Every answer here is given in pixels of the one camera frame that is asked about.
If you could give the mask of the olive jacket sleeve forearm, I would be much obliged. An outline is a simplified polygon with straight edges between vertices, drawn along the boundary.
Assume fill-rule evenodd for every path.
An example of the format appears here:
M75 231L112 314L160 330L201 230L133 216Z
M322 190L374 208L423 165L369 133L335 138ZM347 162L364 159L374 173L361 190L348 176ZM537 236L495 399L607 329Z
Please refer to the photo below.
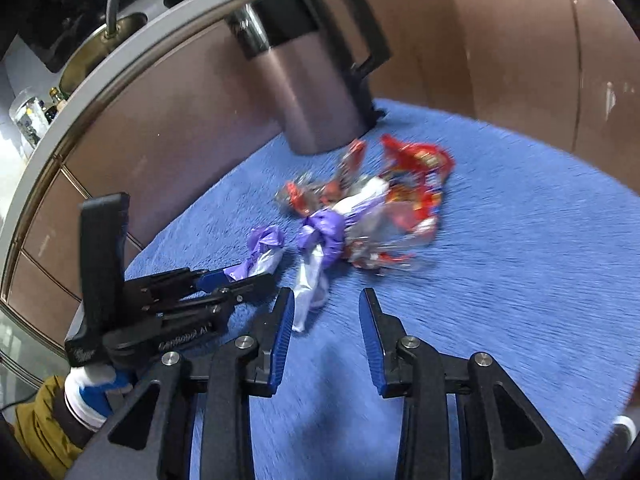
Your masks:
M63 479L94 435L67 407L64 378L51 376L35 397L14 408L13 437L51 479Z

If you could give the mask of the left hand blue white glove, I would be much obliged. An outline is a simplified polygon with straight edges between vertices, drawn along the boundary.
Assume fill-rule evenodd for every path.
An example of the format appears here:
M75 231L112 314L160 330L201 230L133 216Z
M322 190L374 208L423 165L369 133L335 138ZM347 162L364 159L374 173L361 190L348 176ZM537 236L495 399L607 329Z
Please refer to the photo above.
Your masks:
M131 390L126 370L108 364L72 367L64 382L64 405L76 422L97 432Z

